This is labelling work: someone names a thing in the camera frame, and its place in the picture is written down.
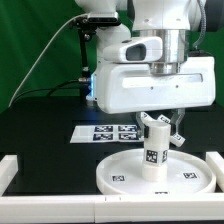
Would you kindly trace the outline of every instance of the white bar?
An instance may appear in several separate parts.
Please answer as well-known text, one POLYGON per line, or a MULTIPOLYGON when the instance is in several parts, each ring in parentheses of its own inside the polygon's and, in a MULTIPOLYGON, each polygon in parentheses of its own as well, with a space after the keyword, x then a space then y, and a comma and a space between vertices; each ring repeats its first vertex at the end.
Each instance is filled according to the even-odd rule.
POLYGON ((117 196, 96 203, 97 223, 224 220, 224 194, 117 196))
POLYGON ((0 162, 0 196, 3 195, 17 171, 17 156, 5 156, 0 162))
POLYGON ((224 191, 224 159, 218 152, 207 152, 206 163, 215 173, 217 184, 224 191))
POLYGON ((0 198, 0 223, 224 220, 224 194, 0 198))
POLYGON ((95 196, 1 197, 0 223, 94 223, 95 201, 95 196))

